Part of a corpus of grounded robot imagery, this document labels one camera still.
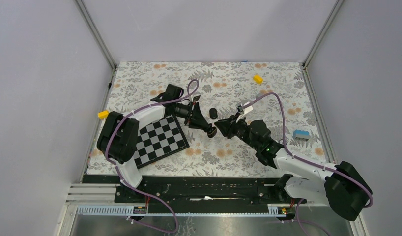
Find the black earbud charging case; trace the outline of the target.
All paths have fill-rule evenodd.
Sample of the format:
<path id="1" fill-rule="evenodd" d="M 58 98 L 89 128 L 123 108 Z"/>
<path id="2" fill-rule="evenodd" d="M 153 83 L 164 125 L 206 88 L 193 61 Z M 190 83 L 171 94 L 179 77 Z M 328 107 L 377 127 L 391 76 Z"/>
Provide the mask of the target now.
<path id="1" fill-rule="evenodd" d="M 209 128 L 207 131 L 207 136 L 209 138 L 213 138 L 216 134 L 217 134 L 217 127 L 215 127 L 215 126 Z"/>

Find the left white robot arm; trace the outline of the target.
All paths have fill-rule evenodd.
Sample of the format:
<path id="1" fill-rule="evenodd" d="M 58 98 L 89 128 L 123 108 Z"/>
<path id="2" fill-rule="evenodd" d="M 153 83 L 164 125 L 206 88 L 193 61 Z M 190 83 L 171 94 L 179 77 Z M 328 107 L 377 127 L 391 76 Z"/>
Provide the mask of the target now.
<path id="1" fill-rule="evenodd" d="M 140 185 L 143 179 L 140 167 L 189 147 L 178 118 L 188 128 L 201 130 L 209 138 L 217 133 L 216 127 L 202 115 L 199 97 L 189 99 L 183 93 L 183 88 L 169 84 L 165 92 L 142 109 L 129 114 L 104 111 L 98 115 L 105 122 L 96 147 L 114 164 L 121 182 L 129 185 L 126 196 L 133 202 L 145 196 Z"/>

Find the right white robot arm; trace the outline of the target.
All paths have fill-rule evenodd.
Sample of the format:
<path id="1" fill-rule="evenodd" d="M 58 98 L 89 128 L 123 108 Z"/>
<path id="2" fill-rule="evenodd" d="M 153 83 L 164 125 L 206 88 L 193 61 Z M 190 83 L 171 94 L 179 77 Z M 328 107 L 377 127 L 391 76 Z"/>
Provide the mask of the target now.
<path id="1" fill-rule="evenodd" d="M 291 198 L 314 201 L 329 206 L 348 221 L 355 221 L 362 209 L 373 203 L 372 190 L 352 164 L 317 162 L 290 154 L 285 145 L 271 137 L 263 120 L 247 124 L 244 119 L 230 116 L 216 121 L 215 126 L 224 137 L 238 137 L 253 148 L 263 165 L 287 171 L 274 190 L 279 202 Z"/>

